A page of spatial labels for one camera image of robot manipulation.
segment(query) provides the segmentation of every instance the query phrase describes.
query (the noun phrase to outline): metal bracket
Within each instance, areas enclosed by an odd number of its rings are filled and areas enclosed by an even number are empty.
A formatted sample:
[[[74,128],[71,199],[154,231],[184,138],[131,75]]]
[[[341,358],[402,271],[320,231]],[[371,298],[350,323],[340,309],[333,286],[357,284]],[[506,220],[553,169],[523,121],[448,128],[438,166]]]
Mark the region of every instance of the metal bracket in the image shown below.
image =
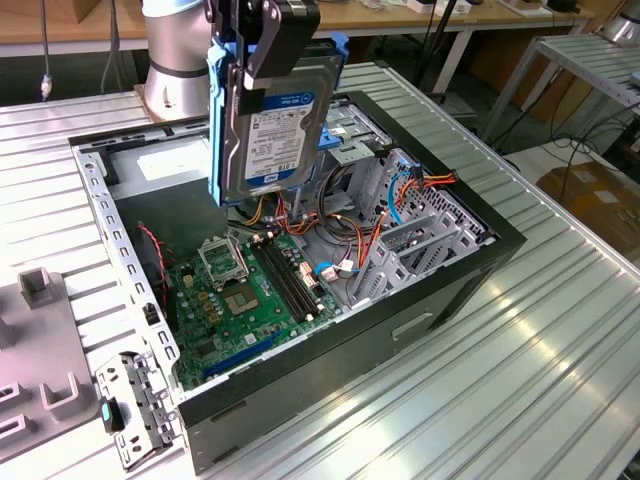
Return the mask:
[[[124,428],[115,434],[114,443],[125,470],[134,470],[173,445],[182,428],[151,352],[122,353],[100,367],[96,378],[103,398],[117,402],[122,413]]]

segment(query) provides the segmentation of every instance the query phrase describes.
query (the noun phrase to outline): aluminum table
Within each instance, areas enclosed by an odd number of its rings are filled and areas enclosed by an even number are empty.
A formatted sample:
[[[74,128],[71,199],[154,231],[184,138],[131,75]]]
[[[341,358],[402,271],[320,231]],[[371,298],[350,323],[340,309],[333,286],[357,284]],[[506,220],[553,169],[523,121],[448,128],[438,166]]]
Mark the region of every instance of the aluminum table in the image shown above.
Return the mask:
[[[616,478],[640,447],[640,273],[391,69],[348,67],[527,237],[442,328],[199,478]],[[92,370],[139,339],[65,138],[149,122],[117,94],[0,110],[0,278],[65,275]],[[129,477],[192,477],[173,448]],[[127,478],[100,420],[0,478]]]
[[[640,46],[619,47],[596,34],[534,38],[493,106],[481,132],[483,140],[489,140],[504,109],[539,55],[551,60],[551,64],[531,91],[523,110],[542,94],[559,68],[570,71],[602,94],[587,116],[589,124],[583,126],[582,131],[587,131],[598,119],[607,98],[624,107],[640,103],[640,89],[630,82],[631,74],[640,71]]]

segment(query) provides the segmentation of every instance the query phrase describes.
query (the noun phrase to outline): side panel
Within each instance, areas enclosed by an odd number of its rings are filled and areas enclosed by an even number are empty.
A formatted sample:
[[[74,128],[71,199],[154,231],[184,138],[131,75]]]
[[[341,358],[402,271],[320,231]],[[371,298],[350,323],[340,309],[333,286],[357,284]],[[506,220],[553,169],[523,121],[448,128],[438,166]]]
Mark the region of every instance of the side panel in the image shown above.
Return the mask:
[[[495,262],[494,268],[510,257],[511,254],[505,254]],[[445,314],[461,306],[456,303],[458,294],[464,293],[465,298],[469,298],[470,292],[465,291],[465,287],[480,285],[492,271],[483,268],[468,273],[228,408],[190,425],[187,433],[195,471],[202,472],[232,455],[422,338],[434,323],[443,322]],[[367,314],[375,316],[377,309],[371,310]],[[179,408],[183,411],[184,407],[183,404]]]

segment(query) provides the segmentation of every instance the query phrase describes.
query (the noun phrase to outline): blue clip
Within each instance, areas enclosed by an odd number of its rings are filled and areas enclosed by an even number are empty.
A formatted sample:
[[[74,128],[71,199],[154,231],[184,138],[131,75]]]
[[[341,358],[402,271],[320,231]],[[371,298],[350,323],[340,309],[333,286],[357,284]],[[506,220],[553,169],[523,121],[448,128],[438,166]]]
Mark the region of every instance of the blue clip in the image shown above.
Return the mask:
[[[342,65],[340,66],[340,72],[338,75],[338,80],[336,81],[336,89],[340,85],[340,77],[342,76],[342,69],[347,64],[347,60],[349,60],[349,49],[347,48],[347,44],[349,43],[349,36],[346,33],[342,32],[331,32],[331,40],[333,40],[336,44],[336,49],[342,55]]]
[[[209,173],[209,193],[222,205],[222,192],[219,184],[220,161],[224,157],[224,110],[226,102],[226,88],[224,81],[224,63],[230,56],[228,45],[221,45],[215,39],[213,46],[207,52],[209,78],[211,81],[211,95],[209,106],[209,148],[211,149],[211,171]]]
[[[322,133],[320,134],[320,140],[318,141],[318,150],[327,150],[329,148],[337,147],[342,141],[339,137],[331,135],[327,122],[322,127]]]

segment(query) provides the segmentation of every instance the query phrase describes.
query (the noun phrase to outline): cardboard box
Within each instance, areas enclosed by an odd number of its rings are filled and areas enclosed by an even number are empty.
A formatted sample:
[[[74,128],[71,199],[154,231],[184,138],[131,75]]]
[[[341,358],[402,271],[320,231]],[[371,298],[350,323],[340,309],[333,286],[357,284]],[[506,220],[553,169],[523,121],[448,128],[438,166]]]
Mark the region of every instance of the cardboard box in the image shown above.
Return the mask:
[[[558,200],[565,172],[550,171],[538,187]],[[640,258],[640,195],[600,163],[571,167],[562,205],[628,260]]]
[[[53,22],[80,23],[100,0],[48,1],[47,20]],[[19,13],[40,17],[40,0],[0,0],[0,12]]]

